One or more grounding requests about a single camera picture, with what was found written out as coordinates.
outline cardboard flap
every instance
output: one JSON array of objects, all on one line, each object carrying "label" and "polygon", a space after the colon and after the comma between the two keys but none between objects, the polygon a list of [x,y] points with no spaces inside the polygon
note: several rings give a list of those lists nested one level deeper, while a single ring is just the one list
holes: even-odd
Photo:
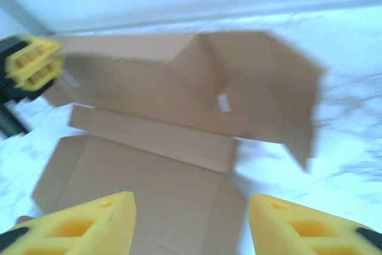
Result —
[{"label": "cardboard flap", "polygon": [[245,125],[237,136],[266,142],[281,143],[282,119],[279,101],[265,79],[232,81],[227,91],[233,113],[241,113]]},{"label": "cardboard flap", "polygon": [[87,137],[84,136],[64,137],[59,141],[32,195],[44,213],[58,210],[60,196],[81,158],[86,142]]},{"label": "cardboard flap", "polygon": [[211,107],[226,80],[221,64],[194,34],[52,36],[64,43],[60,54],[160,64],[190,96]]},{"label": "cardboard flap", "polygon": [[185,49],[195,34],[50,36],[64,46],[60,54],[110,59],[167,62]]},{"label": "cardboard flap", "polygon": [[203,37],[230,77],[269,79],[280,64],[272,51],[273,39],[266,32],[216,32]]},{"label": "cardboard flap", "polygon": [[217,101],[206,110],[158,65],[69,57],[66,71],[75,83],[71,92],[85,105],[228,135],[245,125],[240,111],[222,112]]},{"label": "cardboard flap", "polygon": [[221,173],[231,173],[237,140],[106,110],[74,106],[70,125],[95,136]]},{"label": "cardboard flap", "polygon": [[312,157],[315,128],[312,113],[319,93],[319,79],[324,70],[313,60],[275,41],[275,54],[283,63],[277,69],[274,89],[279,95],[283,127],[282,142],[303,168]]},{"label": "cardboard flap", "polygon": [[[129,190],[137,206],[131,254],[235,254],[247,204],[226,176],[98,137],[85,138],[56,210]],[[51,159],[55,164],[59,160],[63,158]],[[57,175],[52,171],[44,176]],[[51,196],[46,182],[39,184]]]}]

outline cardboard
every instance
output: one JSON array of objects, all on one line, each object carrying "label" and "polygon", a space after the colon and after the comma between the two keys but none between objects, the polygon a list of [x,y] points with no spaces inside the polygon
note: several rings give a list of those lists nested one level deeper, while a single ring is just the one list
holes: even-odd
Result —
[{"label": "cardboard", "polygon": [[246,200],[228,177],[99,137],[61,139],[33,198],[50,213],[120,191],[137,206],[131,255],[236,254]]},{"label": "cardboard", "polygon": [[232,173],[237,140],[106,110],[74,106],[70,125],[91,134],[221,173]]},{"label": "cardboard", "polygon": [[302,167],[322,69],[266,32],[54,36],[68,101],[230,137],[284,143]]}]

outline box flap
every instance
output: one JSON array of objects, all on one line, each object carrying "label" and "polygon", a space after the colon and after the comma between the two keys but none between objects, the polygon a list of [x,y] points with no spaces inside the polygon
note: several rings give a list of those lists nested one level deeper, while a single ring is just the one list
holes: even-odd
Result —
[{"label": "box flap", "polygon": [[185,49],[195,34],[49,36],[64,44],[60,54],[166,63]]},{"label": "box flap", "polygon": [[[226,176],[98,137],[81,138],[87,144],[71,161],[55,210],[128,190],[137,206],[132,255],[235,254],[246,200]],[[47,169],[43,178],[57,172]],[[39,185],[51,196],[47,181]]]},{"label": "box flap", "polygon": [[62,138],[33,191],[33,199],[45,213],[57,211],[57,203],[85,149],[86,137]]},{"label": "box flap", "polygon": [[60,54],[158,64],[180,81],[180,87],[209,108],[226,79],[221,63],[195,34],[52,36],[64,43]]},{"label": "box flap", "polygon": [[206,44],[218,55],[229,77],[252,81],[272,78],[278,65],[271,38],[263,31],[214,32],[203,34]]},{"label": "box flap", "polygon": [[66,71],[74,84],[61,80],[85,105],[228,135],[246,126],[240,111],[222,112],[217,101],[206,110],[157,65],[70,57]]},{"label": "box flap", "polygon": [[265,142],[282,143],[278,97],[269,81],[232,81],[227,91],[232,113],[241,113],[244,127],[237,136]]},{"label": "box flap", "polygon": [[232,137],[82,106],[73,107],[70,125],[189,164],[232,172],[237,145]]}]

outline open cardboard box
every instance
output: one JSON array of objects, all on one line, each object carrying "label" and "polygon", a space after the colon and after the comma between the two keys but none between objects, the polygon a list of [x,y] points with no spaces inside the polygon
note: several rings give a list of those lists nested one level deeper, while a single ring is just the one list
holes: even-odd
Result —
[{"label": "open cardboard box", "polygon": [[67,56],[45,93],[77,102],[33,198],[46,213],[133,191],[131,254],[235,254],[246,200],[233,137],[283,143],[306,167],[322,69],[264,32],[55,36]]}]

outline marble surface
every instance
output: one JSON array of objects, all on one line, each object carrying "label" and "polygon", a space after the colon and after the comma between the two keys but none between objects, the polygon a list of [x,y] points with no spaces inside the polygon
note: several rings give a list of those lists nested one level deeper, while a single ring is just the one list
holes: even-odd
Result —
[{"label": "marble surface", "polygon": [[[314,114],[318,138],[310,173],[302,172],[282,145],[241,140],[236,165],[238,177],[246,180],[241,188],[247,195],[268,193],[382,232],[382,56],[377,53],[382,24],[374,20],[380,8],[373,9],[185,23],[118,33],[263,28],[316,58],[328,71]],[[30,199],[33,187],[59,138],[82,133],[67,127],[70,106],[54,109],[39,98],[11,108],[33,131],[0,141],[0,232],[18,216],[41,215]],[[253,253],[245,225],[240,254]]]}]

